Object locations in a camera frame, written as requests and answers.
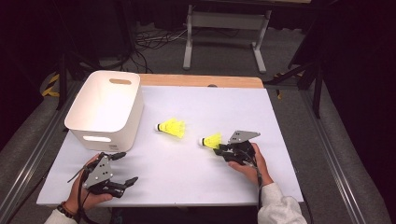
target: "floor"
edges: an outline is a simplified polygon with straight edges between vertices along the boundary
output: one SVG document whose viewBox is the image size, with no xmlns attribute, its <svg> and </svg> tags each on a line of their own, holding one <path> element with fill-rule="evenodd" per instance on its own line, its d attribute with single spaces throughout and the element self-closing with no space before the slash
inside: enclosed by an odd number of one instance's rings
<svg viewBox="0 0 396 224">
<path fill-rule="evenodd" d="M 152 30 L 152 26 L 139 28 L 139 32 L 144 31 L 151 37 L 166 35 L 166 32 L 157 34 L 158 31 Z M 132 60 L 116 69 L 135 73 L 241 76 L 270 80 L 275 74 L 288 71 L 290 59 L 304 34 L 298 30 L 268 29 L 262 44 L 262 57 L 267 67 L 264 75 L 258 72 L 250 47 L 255 37 L 256 34 L 251 31 L 196 30 L 191 69 L 186 71 L 182 69 L 185 49 L 183 31 L 169 35 L 166 43 L 153 40 L 151 47 L 160 44 L 155 49 L 148 48 L 147 38 L 140 33 L 137 41 L 141 46 L 137 49 L 141 55 L 132 55 Z M 296 81 L 297 78 L 293 77 L 278 86 L 265 88 L 269 91 L 306 198 L 300 204 L 305 219 L 308 223 L 314 220 L 317 223 L 390 223 L 383 199 L 365 172 L 325 85 L 320 102 L 320 119 L 316 119 L 311 109 L 312 88 L 298 91 Z M 81 84 L 70 79 L 69 95 L 73 95 Z M 43 223 L 52 210 L 36 205 L 35 200 L 44 182 L 40 180 L 50 168 L 66 135 L 63 120 L 69 105 L 57 111 L 57 103 L 57 97 L 46 96 L 0 153 L 0 170 L 3 171 L 0 173 L 0 196 L 7 202 L 2 203 L 0 210 L 9 212 L 14 206 L 22 204 L 10 223 L 26 223 L 27 220 Z M 110 211 L 95 208 L 90 211 L 89 217 L 108 223 Z"/>
</svg>

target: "person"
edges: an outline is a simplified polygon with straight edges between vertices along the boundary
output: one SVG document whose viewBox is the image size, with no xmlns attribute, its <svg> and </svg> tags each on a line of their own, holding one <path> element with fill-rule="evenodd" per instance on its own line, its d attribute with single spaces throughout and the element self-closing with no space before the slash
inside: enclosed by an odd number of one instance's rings
<svg viewBox="0 0 396 224">
<path fill-rule="evenodd" d="M 306 223 L 304 219 L 300 205 L 298 202 L 290 197 L 284 196 L 279 185 L 274 182 L 272 177 L 268 173 L 265 158 L 262 156 L 257 144 L 252 143 L 255 150 L 255 158 L 258 166 L 258 170 L 262 176 L 261 200 L 262 207 L 257 215 L 257 221 L 259 224 L 272 224 L 272 223 L 293 223 L 303 224 Z M 90 159 L 88 163 L 96 160 L 97 155 Z M 242 173 L 247 177 L 253 184 L 258 185 L 259 180 L 257 176 L 257 170 L 254 167 L 247 165 L 240 165 L 237 162 L 229 161 L 228 165 L 235 171 Z M 75 180 L 68 199 L 61 203 L 57 209 L 53 210 L 46 224 L 76 224 L 78 223 L 78 183 L 81 178 L 81 174 Z M 83 189 L 81 192 L 81 198 L 85 198 L 88 191 Z M 109 201 L 112 199 L 110 194 L 94 195 L 89 194 L 83 207 L 85 210 L 93 208 L 95 205 Z"/>
</svg>

